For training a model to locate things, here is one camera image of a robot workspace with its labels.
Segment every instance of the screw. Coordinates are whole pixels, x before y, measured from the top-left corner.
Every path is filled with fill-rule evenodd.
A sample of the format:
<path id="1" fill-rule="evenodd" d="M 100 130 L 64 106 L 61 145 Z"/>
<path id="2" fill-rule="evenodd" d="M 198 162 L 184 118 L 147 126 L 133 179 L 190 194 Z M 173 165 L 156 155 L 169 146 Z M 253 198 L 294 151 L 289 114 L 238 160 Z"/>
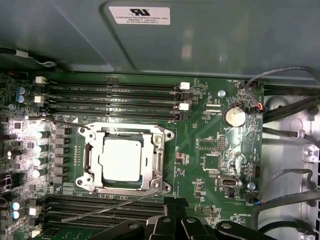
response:
<path id="1" fill-rule="evenodd" d="M 223 223 L 221 225 L 224 229 L 230 229 L 231 228 L 231 225 L 229 223 Z"/>
<path id="2" fill-rule="evenodd" d="M 154 182 L 152 183 L 152 187 L 153 187 L 154 189 L 157 189 L 157 188 L 159 187 L 159 182 L 158 182 L 158 181 L 154 181 Z"/>
<path id="3" fill-rule="evenodd" d="M 164 222 L 164 223 L 169 223 L 170 221 L 171 221 L 171 219 L 168 218 L 168 217 L 166 217 L 166 218 L 164 218 L 164 219 L 162 220 L 162 222 Z"/>
<path id="4" fill-rule="evenodd" d="M 193 223 L 196 222 L 196 220 L 195 220 L 194 218 L 192 218 L 192 217 L 189 217 L 186 221 L 187 221 L 188 223 L 190 223 L 190 224 L 193 224 Z"/>
<path id="5" fill-rule="evenodd" d="M 160 144 L 161 141 L 162 141 L 162 138 L 160 136 L 155 136 L 153 141 L 154 141 L 155 144 Z"/>
<path id="6" fill-rule="evenodd" d="M 129 228 L 131 228 L 131 229 L 136 229 L 137 227 L 138 227 L 137 224 L 130 224 L 130 225 L 129 225 Z"/>
<path id="7" fill-rule="evenodd" d="M 311 157 L 314 155 L 314 152 L 312 150 L 308 150 L 308 151 L 305 151 L 304 154 Z"/>
<path id="8" fill-rule="evenodd" d="M 236 184 L 238 185 L 238 187 L 242 187 L 244 185 L 244 183 L 240 180 Z"/>
<path id="9" fill-rule="evenodd" d="M 255 190 L 255 189 L 256 189 L 256 184 L 255 184 L 254 182 L 249 182 L 246 187 L 247 187 L 249 190 Z"/>
<path id="10" fill-rule="evenodd" d="M 218 97 L 219 98 L 224 98 L 226 96 L 226 92 L 223 90 L 218 91 Z"/>

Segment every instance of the electrolytic capacitor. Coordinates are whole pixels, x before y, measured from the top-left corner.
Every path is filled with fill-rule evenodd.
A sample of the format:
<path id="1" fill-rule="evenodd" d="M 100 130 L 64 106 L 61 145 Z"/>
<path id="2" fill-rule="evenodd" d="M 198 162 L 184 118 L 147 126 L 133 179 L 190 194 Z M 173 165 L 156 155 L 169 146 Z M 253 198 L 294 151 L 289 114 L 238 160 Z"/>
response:
<path id="1" fill-rule="evenodd" d="M 39 169 L 33 170 L 32 177 L 37 179 L 45 174 L 46 174 L 46 170 L 44 170 L 43 168 L 39 168 Z"/>
<path id="2" fill-rule="evenodd" d="M 13 210 L 19 210 L 20 208 L 23 208 L 26 205 L 26 202 L 23 200 L 15 201 L 12 204 L 12 209 Z"/>
<path id="3" fill-rule="evenodd" d="M 16 157 L 18 155 L 21 155 L 22 154 L 22 151 L 17 149 L 17 150 L 10 150 L 8 151 L 7 155 L 8 157 Z"/>
<path id="4" fill-rule="evenodd" d="M 48 151 L 48 145 L 37 145 L 33 148 L 33 150 L 36 154 L 43 153 Z"/>
<path id="5" fill-rule="evenodd" d="M 17 102 L 21 104 L 28 104 L 30 102 L 30 99 L 27 96 L 19 95 L 17 98 Z"/>
<path id="6" fill-rule="evenodd" d="M 49 137 L 49 133 L 47 131 L 36 131 L 33 136 L 36 139 L 46 139 Z"/>
<path id="7" fill-rule="evenodd" d="M 25 215 L 25 210 L 24 209 L 19 209 L 19 210 L 17 210 L 17 211 L 14 211 L 13 213 L 12 213 L 12 218 L 13 219 L 19 219 L 19 218 L 21 218 L 23 215 Z"/>
<path id="8" fill-rule="evenodd" d="M 33 165 L 36 167 L 39 167 L 40 165 L 46 164 L 46 162 L 47 162 L 46 157 L 39 157 L 33 160 Z"/>
<path id="9" fill-rule="evenodd" d="M 0 142 L 1 141 L 6 141 L 6 140 L 10 140 L 10 139 L 11 139 L 11 137 L 8 134 L 1 134 L 0 135 Z"/>
<path id="10" fill-rule="evenodd" d="M 19 86 L 17 88 L 17 92 L 18 92 L 18 94 L 21 94 L 21 95 L 29 95 L 30 94 L 30 89 L 27 88 L 27 87 Z"/>

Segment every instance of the cpu socket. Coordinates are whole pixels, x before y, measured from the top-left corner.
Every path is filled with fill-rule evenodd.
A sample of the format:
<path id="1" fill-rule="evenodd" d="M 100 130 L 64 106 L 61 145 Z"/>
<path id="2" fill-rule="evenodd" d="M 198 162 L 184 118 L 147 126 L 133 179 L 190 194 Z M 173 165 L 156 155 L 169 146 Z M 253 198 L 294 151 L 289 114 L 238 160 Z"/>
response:
<path id="1" fill-rule="evenodd" d="M 77 186 L 111 195 L 169 193 L 163 181 L 165 142 L 175 134 L 158 125 L 95 122 L 79 128 L 85 137 L 83 176 Z"/>

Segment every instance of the white sticker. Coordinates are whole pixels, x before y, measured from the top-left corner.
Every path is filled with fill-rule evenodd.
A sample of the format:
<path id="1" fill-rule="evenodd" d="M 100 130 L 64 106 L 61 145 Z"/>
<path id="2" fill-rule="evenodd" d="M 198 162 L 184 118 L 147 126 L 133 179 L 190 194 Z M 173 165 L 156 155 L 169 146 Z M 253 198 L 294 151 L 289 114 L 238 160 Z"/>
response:
<path id="1" fill-rule="evenodd" d="M 117 24 L 170 25 L 170 8 L 145 6 L 110 6 Z"/>

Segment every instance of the wire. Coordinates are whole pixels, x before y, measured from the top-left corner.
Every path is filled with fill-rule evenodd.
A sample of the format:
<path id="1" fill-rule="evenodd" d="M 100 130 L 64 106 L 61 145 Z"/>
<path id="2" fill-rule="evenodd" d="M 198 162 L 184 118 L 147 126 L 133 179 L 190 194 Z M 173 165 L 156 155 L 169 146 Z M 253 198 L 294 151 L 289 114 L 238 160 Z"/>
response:
<path id="1" fill-rule="evenodd" d="M 254 230 L 258 230 L 259 213 L 264 210 L 273 209 L 273 208 L 281 207 L 285 205 L 303 203 L 303 202 L 312 201 L 312 200 L 319 200 L 319 199 L 320 199 L 320 189 L 317 189 L 317 190 L 311 190 L 311 191 L 305 191 L 305 192 L 299 192 L 299 193 L 289 194 L 285 196 L 280 196 L 270 201 L 264 202 L 263 204 L 253 208 L 253 211 L 251 214 L 251 226 Z"/>
<path id="2" fill-rule="evenodd" d="M 265 84 L 264 90 L 288 90 L 288 91 L 303 91 L 303 92 L 314 92 L 317 91 L 320 94 L 319 86 L 289 86 L 289 85 L 275 85 Z"/>
<path id="3" fill-rule="evenodd" d="M 311 74 L 315 80 L 315 82 L 320 85 L 320 76 L 318 75 L 318 73 L 310 68 L 310 67 L 307 67 L 307 66 L 288 66 L 288 67 L 281 67 L 281 68 L 276 68 L 276 69 L 272 69 L 272 70 L 269 70 L 269 71 L 265 71 L 263 73 L 260 73 L 254 77 L 252 77 L 247 83 L 246 85 L 244 86 L 244 90 L 246 92 L 246 94 L 253 100 L 253 102 L 255 104 L 258 104 L 259 101 L 257 100 L 257 98 L 250 92 L 250 85 L 262 78 L 262 77 L 265 77 L 265 76 L 268 76 L 268 75 L 272 75 L 272 74 L 275 74 L 275 73 L 281 73 L 281 72 L 287 72 L 287 71 L 306 71 L 308 72 L 309 74 Z"/>
<path id="4" fill-rule="evenodd" d="M 313 175 L 313 172 L 310 169 L 302 169 L 302 168 L 288 168 L 288 169 L 283 169 L 281 171 L 276 172 L 275 174 L 273 174 L 268 180 L 267 182 L 265 182 L 258 194 L 257 199 L 261 200 L 262 196 L 265 192 L 265 190 L 269 187 L 269 185 L 276 180 L 277 178 L 281 177 L 282 175 L 288 174 L 288 173 L 295 173 L 295 174 L 308 174 L 308 176 L 306 177 L 306 182 L 307 182 L 307 188 L 309 190 L 314 190 L 317 188 L 317 185 L 315 182 L 311 181 L 311 177 Z"/>
<path id="5" fill-rule="evenodd" d="M 291 103 L 289 105 L 279 107 L 277 109 L 267 112 L 263 116 L 263 123 L 266 124 L 272 121 L 286 118 L 288 116 L 299 113 L 308 108 L 317 106 L 318 104 L 320 104 L 320 95 L 312 96 L 312 97 Z"/>
<path id="6" fill-rule="evenodd" d="M 60 121 L 60 120 L 55 120 L 49 116 L 43 116 L 43 115 L 39 115 L 39 116 L 26 116 L 25 117 L 26 120 L 40 120 L 40 119 L 44 119 L 50 122 L 53 122 L 54 124 L 63 124 L 66 126 L 71 126 L 71 127 L 77 127 L 77 128 L 84 128 L 84 129 L 90 129 L 89 127 L 85 126 L 85 125 L 81 125 L 81 124 L 77 124 L 77 123 L 73 123 L 73 122 L 67 122 L 67 121 Z"/>
<path id="7" fill-rule="evenodd" d="M 9 55 L 15 55 L 18 57 L 22 58 L 29 58 L 35 60 L 38 64 L 47 67 L 47 68 L 52 68 L 55 67 L 55 69 L 64 71 L 64 72 L 73 72 L 72 70 L 68 69 L 67 67 L 64 67 L 60 61 L 58 63 L 56 60 L 42 56 L 42 55 L 37 55 L 34 53 L 26 52 L 26 51 L 21 51 L 17 49 L 11 49 L 11 48 L 5 48 L 5 47 L 0 47 L 0 54 L 9 54 Z"/>
<path id="8" fill-rule="evenodd" d="M 294 221 L 271 222 L 261 227 L 258 231 L 262 234 L 265 234 L 273 229 L 278 229 L 278 228 L 293 228 L 293 229 L 296 229 L 299 233 L 302 233 L 304 235 L 308 235 L 308 236 L 315 235 L 315 232 L 313 231 L 312 227 L 306 221 L 302 221 L 300 219 L 296 219 Z"/>
<path id="9" fill-rule="evenodd" d="M 5 203 L 0 205 L 0 208 L 6 208 L 8 206 L 8 201 L 4 199 L 3 197 L 0 197 L 0 200 L 5 200 Z"/>
<path id="10" fill-rule="evenodd" d="M 303 91 L 303 90 L 288 90 L 288 89 L 282 89 L 282 90 L 264 90 L 263 95 L 264 96 L 315 96 L 319 95 L 320 91 Z"/>
<path id="11" fill-rule="evenodd" d="M 272 135 L 276 135 L 276 136 L 280 136 L 280 137 L 287 137 L 287 138 L 297 138 L 298 137 L 298 133 L 296 131 L 281 131 L 281 130 L 275 130 L 275 129 L 272 129 L 269 127 L 263 127 L 262 131 L 266 134 L 272 134 Z M 320 149 L 320 142 L 318 140 L 314 139 L 313 137 L 309 136 L 308 134 L 304 135 L 304 139 Z"/>

